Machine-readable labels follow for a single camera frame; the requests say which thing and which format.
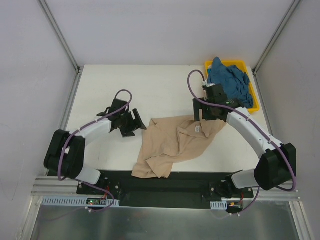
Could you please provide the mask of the beige t shirt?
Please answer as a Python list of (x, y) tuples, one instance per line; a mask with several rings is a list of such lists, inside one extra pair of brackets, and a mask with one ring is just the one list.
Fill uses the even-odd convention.
[(222, 120), (196, 121), (192, 115), (152, 118), (131, 175), (168, 178), (173, 165), (200, 157), (225, 127)]

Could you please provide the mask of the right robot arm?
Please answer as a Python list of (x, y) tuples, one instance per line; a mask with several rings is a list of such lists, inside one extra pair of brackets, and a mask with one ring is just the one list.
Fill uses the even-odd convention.
[(231, 175), (225, 192), (237, 197), (243, 188), (260, 187), (263, 190), (281, 189), (291, 180), (296, 188), (297, 150), (291, 143), (284, 144), (267, 133), (251, 117), (248, 109), (238, 99), (228, 98), (220, 84), (203, 84), (205, 97), (193, 99), (196, 121), (221, 120), (233, 127), (252, 147), (259, 161), (254, 169), (241, 170)]

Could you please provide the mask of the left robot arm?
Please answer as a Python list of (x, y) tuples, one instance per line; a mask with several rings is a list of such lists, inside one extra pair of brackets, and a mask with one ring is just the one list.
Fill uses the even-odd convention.
[(129, 103), (115, 98), (110, 107), (96, 115), (94, 120), (74, 132), (58, 129), (54, 132), (44, 158), (44, 167), (63, 178), (88, 183), (88, 188), (99, 195), (105, 191), (102, 173), (85, 164), (85, 149), (100, 137), (120, 130), (123, 138), (134, 137), (134, 131), (146, 130), (138, 110), (129, 109)]

